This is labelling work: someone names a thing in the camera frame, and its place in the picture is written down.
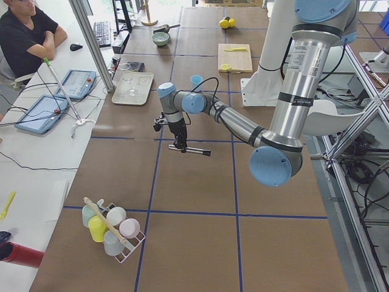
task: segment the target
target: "white desk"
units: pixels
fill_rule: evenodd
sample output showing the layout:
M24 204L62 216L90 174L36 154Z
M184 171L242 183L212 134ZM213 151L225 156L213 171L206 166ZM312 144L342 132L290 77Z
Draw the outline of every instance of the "white desk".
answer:
M64 78L69 69L95 70L89 48L83 38L77 22L64 27L68 39L57 48L56 57L51 64L59 79ZM71 43L83 43L84 48L71 52ZM109 64L113 51L103 49L106 64ZM54 82L48 67L42 64L38 72L46 83ZM35 74L29 85L42 83ZM37 86L24 91L15 102L15 106L29 108L41 95L49 94L45 86ZM96 120L106 96L105 86L100 80L91 92L96 97L86 97L75 105L79 115ZM22 116L20 111L9 111L1 123L16 122ZM93 123L77 127L75 139L71 139L71 129L75 119L64 115L57 124L44 135L30 134L14 126L1 127L0 151L20 164L34 168L77 168L91 136ZM54 186L69 187L76 170L28 170L18 167L14 162L0 155L0 208L5 204L11 191L16 191L15 199L9 208L5 220L0 221L0 230L13 234L11 242L44 251L52 235L58 216L47 213L48 210L61 208L62 190L53 192ZM37 269L11 263L0 262L0 287L2 292L26 292L29 290Z

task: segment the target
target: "red cylinder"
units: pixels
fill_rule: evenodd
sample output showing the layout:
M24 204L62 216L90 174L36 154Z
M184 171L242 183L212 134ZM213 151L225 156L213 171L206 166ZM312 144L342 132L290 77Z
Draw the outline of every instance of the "red cylinder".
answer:
M13 242L0 245L0 260L22 266L39 268L44 252Z

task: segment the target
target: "wooden cutting board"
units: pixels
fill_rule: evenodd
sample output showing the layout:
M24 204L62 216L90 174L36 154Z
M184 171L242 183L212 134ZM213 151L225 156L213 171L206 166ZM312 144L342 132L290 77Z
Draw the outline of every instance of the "wooden cutting board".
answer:
M245 47L247 51L226 52L224 49ZM229 64L231 69L223 70L221 65ZM251 62L251 51L249 44L219 44L218 49L218 70L219 72L253 72Z

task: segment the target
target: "computer mouse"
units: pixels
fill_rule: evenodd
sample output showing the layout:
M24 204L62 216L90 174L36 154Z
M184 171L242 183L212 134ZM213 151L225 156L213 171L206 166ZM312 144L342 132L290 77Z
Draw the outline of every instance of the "computer mouse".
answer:
M71 51L74 52L75 50L79 50L83 47L82 44L80 43L74 43L74 44L71 44Z

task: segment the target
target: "black t-shirt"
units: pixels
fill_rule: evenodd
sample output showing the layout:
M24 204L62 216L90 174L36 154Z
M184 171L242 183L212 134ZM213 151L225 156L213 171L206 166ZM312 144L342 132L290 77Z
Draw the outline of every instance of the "black t-shirt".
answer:
M55 33L58 23L35 7L36 14L31 17L34 29L30 30L8 9L0 18L0 46L5 59L17 77L34 73L42 59L27 52L35 44L42 45L45 31Z

